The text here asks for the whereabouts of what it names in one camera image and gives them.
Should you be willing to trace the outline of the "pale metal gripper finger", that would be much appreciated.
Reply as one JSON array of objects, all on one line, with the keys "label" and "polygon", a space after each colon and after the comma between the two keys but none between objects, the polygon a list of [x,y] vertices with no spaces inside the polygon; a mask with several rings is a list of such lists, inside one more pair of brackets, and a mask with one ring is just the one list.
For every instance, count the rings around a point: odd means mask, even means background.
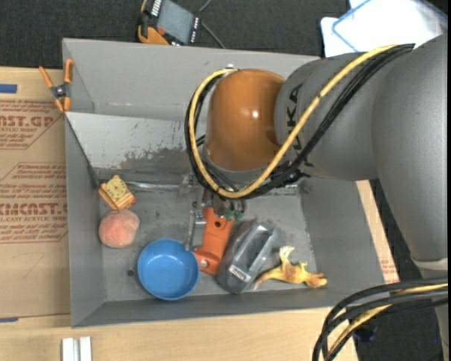
[{"label": "pale metal gripper finger", "polygon": [[189,212],[188,229],[184,241],[184,248],[186,250],[194,250],[202,245],[205,226],[206,220],[201,211]]}]

